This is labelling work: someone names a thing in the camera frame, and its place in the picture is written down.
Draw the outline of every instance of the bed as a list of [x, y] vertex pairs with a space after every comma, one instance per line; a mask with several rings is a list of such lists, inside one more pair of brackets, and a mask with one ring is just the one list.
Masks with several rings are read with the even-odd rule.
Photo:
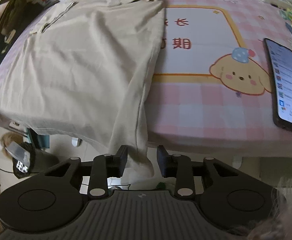
[[[204, 154], [292, 157], [292, 133], [272, 121], [262, 43], [267, 37], [292, 49], [279, 9], [259, 0], [165, 1], [165, 36], [145, 103], [149, 144]], [[0, 86], [34, 24], [3, 60]], [[226, 84], [218, 74], [234, 53], [250, 57], [257, 73], [254, 90]], [[8, 121], [1, 116], [0, 122]]]

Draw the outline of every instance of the star print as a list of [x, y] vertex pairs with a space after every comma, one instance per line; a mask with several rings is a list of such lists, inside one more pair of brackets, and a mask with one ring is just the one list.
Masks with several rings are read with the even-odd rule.
[[224, 2], [237, 3], [238, 1], [236, 1], [236, 0], [224, 0]]

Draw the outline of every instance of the white floor tile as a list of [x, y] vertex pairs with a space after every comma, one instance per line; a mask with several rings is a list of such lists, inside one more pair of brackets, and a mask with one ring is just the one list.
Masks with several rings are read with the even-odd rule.
[[82, 161], [89, 162], [94, 160], [94, 158], [98, 155], [101, 155], [101, 153], [97, 152], [97, 150], [90, 145], [89, 143], [87, 144], [86, 152], [84, 159]]
[[70, 157], [79, 157], [83, 161], [88, 145], [87, 142], [81, 141], [78, 147], [74, 147], [71, 144], [70, 136], [60, 134], [50, 135], [49, 144], [50, 148], [46, 151], [56, 155], [59, 161], [64, 161]]
[[[0, 158], [0, 168], [4, 171], [13, 171], [13, 163], [9, 159]], [[11, 187], [12, 185], [21, 182], [24, 179], [18, 179], [12, 173], [7, 173], [0, 170], [0, 191], [3, 192], [5, 189]]]

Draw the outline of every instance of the circular pad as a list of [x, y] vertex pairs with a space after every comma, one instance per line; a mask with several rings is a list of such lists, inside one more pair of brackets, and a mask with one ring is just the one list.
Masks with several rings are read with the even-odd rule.
[[28, 211], [39, 211], [44, 210], [52, 206], [56, 201], [56, 196], [43, 189], [30, 190], [23, 193], [19, 199], [19, 205]]
[[36, 175], [0, 195], [0, 221], [19, 232], [45, 232], [71, 222], [82, 206], [81, 194], [69, 181]]

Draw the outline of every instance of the green object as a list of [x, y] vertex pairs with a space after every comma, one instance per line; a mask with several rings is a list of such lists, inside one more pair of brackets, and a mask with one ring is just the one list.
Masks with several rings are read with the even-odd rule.
[[49, 135], [39, 135], [33, 129], [27, 128], [27, 136], [36, 149], [49, 148]]
[[280, 10], [279, 11], [279, 14], [282, 18], [284, 18], [285, 20], [289, 20], [291, 21], [292, 20], [292, 10], [290, 9], [287, 9], [286, 11], [284, 10]]
[[156, 186], [156, 189], [164, 190], [166, 189], [166, 183], [164, 182], [159, 182]]

